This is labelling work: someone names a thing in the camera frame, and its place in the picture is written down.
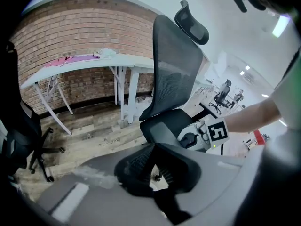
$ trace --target brick wall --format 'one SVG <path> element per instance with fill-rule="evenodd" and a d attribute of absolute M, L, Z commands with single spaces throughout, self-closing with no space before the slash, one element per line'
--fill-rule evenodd
<path fill-rule="evenodd" d="M 111 48 L 119 53 L 152 58 L 152 25 L 156 14 L 123 0 L 56 0 L 23 18 L 11 38 L 18 51 L 19 85 L 45 63 L 64 56 Z M 126 74 L 128 93 L 130 71 Z M 109 68 L 77 70 L 59 75 L 69 104 L 114 95 Z M 47 81 L 39 82 L 45 94 Z M 152 74 L 141 74 L 137 92 L 151 91 Z M 23 100 L 36 113 L 46 111 L 33 87 L 21 90 Z M 65 106 L 58 90 L 49 100 L 51 108 Z"/>

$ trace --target chair caster wheel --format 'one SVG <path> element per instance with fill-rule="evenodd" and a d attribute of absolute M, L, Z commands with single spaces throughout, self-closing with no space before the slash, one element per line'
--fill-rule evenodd
<path fill-rule="evenodd" d="M 53 178 L 53 176 L 49 176 L 48 178 L 47 178 L 47 182 L 49 182 L 49 183 L 53 183 L 55 180 L 54 180 L 54 178 Z"/>

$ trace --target red object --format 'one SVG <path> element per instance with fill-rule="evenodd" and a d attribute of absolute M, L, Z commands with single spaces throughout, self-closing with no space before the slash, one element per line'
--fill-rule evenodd
<path fill-rule="evenodd" d="M 259 130 L 255 130 L 253 133 L 255 135 L 257 144 L 258 145 L 265 145 L 265 140 L 264 140 L 262 134 L 260 133 L 260 131 Z"/>

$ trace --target chair headrest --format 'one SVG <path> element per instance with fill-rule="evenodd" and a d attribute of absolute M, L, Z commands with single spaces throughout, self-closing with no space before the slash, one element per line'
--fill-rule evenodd
<path fill-rule="evenodd" d="M 181 1 L 181 5 L 182 8 L 174 16 L 175 22 L 195 43 L 207 44 L 208 30 L 192 16 L 187 1 Z"/>

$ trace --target white sleeve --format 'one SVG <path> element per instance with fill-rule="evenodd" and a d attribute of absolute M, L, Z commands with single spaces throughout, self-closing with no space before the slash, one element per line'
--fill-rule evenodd
<path fill-rule="evenodd" d="M 301 130 L 301 57 L 271 95 L 281 116 L 291 129 Z"/>

